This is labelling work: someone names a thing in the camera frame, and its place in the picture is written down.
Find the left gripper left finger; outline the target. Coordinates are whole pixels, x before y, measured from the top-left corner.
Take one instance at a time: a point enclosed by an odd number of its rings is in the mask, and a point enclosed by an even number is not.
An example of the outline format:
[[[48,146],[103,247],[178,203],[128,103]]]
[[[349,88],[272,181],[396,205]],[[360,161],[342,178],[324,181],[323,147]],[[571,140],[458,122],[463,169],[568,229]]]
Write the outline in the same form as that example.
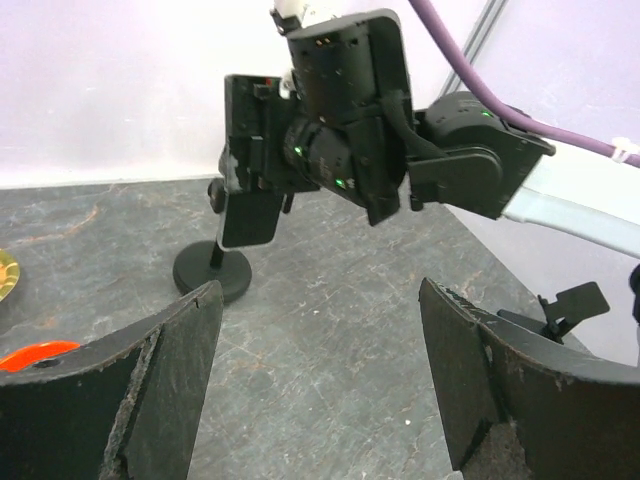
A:
[[[221,285],[209,282],[98,340],[2,373],[2,478],[186,478],[222,317]]]

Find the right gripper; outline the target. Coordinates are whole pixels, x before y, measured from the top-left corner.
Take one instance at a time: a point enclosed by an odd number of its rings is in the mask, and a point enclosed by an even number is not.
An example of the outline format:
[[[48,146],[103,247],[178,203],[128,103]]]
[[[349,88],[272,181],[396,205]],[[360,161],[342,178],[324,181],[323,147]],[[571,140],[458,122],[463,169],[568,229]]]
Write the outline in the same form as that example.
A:
[[[306,120],[301,101],[280,96],[278,77],[231,74],[224,78],[226,141],[219,171],[231,194],[314,192],[289,160],[295,141],[288,134]]]

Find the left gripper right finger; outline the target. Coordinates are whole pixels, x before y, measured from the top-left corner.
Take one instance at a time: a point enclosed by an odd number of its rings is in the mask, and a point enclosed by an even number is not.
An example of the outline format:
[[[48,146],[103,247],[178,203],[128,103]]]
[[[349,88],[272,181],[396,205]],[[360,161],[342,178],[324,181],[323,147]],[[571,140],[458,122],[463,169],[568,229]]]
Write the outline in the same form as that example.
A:
[[[572,350],[426,278],[426,349],[452,467],[467,479],[636,479],[639,370]]]

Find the black folding phone stand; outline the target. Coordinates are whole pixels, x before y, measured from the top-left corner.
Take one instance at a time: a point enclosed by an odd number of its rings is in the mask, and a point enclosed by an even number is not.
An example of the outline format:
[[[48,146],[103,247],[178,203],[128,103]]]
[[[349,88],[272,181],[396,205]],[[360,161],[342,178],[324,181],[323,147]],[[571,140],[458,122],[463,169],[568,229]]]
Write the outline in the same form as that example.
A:
[[[538,296],[538,301],[544,313],[544,322],[504,309],[499,310],[497,315],[563,345],[563,337],[582,321],[610,311],[609,303],[594,281],[559,292],[555,302],[550,303],[542,296]]]

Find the black round-base phone stand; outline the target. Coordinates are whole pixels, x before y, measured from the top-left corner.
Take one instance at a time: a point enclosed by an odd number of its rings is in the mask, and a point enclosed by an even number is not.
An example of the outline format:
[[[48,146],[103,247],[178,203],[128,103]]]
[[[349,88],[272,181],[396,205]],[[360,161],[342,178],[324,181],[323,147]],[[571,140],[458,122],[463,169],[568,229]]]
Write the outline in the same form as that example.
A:
[[[236,193],[258,192],[272,192],[283,195],[284,201],[280,216],[290,212],[294,198],[293,194],[260,189],[254,192]],[[220,177],[210,182],[207,194],[213,212],[219,215],[220,219],[225,209],[227,197],[236,193],[228,192],[225,188],[224,180]],[[172,274],[174,283],[182,295],[210,281],[219,282],[222,286],[224,301],[229,304],[238,300],[248,290],[252,280],[252,269],[249,260],[242,252],[245,247],[223,250],[219,246],[217,242],[218,230],[214,239],[198,241],[183,248],[174,260]]]

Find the black phone clear case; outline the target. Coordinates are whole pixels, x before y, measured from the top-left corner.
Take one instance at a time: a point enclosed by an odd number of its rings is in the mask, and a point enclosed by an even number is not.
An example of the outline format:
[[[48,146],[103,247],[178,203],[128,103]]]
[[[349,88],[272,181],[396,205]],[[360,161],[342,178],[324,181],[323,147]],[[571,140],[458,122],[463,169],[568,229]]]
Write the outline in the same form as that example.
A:
[[[270,243],[283,201],[283,195],[272,192],[229,195],[220,219],[219,246],[223,250],[234,250]]]

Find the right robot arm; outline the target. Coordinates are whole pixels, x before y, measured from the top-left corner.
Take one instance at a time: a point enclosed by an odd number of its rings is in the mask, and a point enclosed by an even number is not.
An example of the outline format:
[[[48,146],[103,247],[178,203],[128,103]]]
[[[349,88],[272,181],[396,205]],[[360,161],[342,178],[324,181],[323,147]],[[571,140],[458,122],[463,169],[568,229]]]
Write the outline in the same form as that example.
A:
[[[412,105],[398,16],[338,16],[317,1],[278,1],[271,15],[291,67],[225,80],[226,142],[209,188],[223,250],[264,245],[300,193],[326,189],[371,225],[440,203],[639,253],[639,148],[601,142],[502,103],[473,70],[433,6],[413,9],[464,83]]]

